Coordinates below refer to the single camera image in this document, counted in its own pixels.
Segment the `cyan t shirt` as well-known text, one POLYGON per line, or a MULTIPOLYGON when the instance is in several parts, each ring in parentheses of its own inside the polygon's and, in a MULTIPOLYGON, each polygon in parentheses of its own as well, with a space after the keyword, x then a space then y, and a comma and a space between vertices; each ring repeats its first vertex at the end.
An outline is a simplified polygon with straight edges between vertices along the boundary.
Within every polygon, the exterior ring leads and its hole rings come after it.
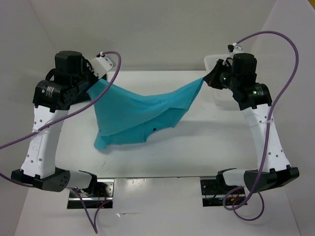
POLYGON ((94 103, 98 133, 94 147, 144 143, 153 133, 174 128, 199 94, 203 79, 158 95, 139 95, 112 85, 94 103))

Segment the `black t shirt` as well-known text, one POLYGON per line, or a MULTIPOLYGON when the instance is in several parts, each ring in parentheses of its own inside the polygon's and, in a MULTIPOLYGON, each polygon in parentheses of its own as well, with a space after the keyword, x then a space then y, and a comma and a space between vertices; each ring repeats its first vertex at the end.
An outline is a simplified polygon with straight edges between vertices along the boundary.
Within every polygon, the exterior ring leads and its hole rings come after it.
POLYGON ((87 91, 83 91, 77 95, 76 99, 73 101, 74 104, 91 101, 91 98, 87 91))

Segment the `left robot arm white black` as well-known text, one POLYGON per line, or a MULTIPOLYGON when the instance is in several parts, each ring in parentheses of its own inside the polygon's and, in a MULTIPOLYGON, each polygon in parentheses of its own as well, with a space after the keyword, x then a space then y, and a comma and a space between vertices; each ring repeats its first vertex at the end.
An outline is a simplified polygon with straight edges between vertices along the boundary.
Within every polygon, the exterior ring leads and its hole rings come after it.
POLYGON ((55 165, 56 151, 63 122, 78 95, 96 82, 90 63, 80 52, 60 51, 55 68, 40 81, 34 91, 34 123, 27 156, 21 168, 12 171, 11 179, 19 184, 52 192, 79 188, 86 196, 98 191, 96 175, 69 171, 55 165))

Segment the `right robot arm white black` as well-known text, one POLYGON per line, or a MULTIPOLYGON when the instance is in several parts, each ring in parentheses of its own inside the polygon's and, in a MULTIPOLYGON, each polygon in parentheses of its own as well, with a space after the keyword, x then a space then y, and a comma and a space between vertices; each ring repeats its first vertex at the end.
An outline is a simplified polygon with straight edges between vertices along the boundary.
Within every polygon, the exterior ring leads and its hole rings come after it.
POLYGON ((238 53, 218 59, 204 77, 214 89, 228 89, 246 118, 254 141, 257 169, 226 169, 217 174, 216 188, 227 193, 233 186, 245 187, 254 193, 282 187, 300 176, 291 166, 282 148, 273 115, 274 105, 269 89, 256 82, 257 60, 252 54, 238 53))

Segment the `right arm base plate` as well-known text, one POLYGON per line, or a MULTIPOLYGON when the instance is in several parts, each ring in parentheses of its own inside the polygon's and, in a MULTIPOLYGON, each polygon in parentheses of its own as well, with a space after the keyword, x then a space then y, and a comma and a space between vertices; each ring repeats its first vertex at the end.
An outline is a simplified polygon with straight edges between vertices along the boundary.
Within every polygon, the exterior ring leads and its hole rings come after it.
MULTIPOLYGON (((235 188, 235 186, 219 187, 218 182, 214 177, 201 178, 201 195, 204 207, 220 207, 223 206, 223 199, 226 194, 235 188)), ((244 189, 237 190, 228 195, 225 204, 226 206, 233 206, 240 204, 246 198, 244 189)))

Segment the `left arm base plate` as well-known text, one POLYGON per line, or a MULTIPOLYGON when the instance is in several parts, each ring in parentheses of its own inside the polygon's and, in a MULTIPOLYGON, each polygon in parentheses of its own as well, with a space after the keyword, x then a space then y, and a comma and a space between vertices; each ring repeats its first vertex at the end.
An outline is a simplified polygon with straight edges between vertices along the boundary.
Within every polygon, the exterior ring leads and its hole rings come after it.
POLYGON ((67 209, 83 209, 79 196, 82 198, 87 209, 112 208, 114 195, 114 179, 99 178, 96 190, 88 193, 87 190, 77 189, 78 194, 70 190, 67 209))

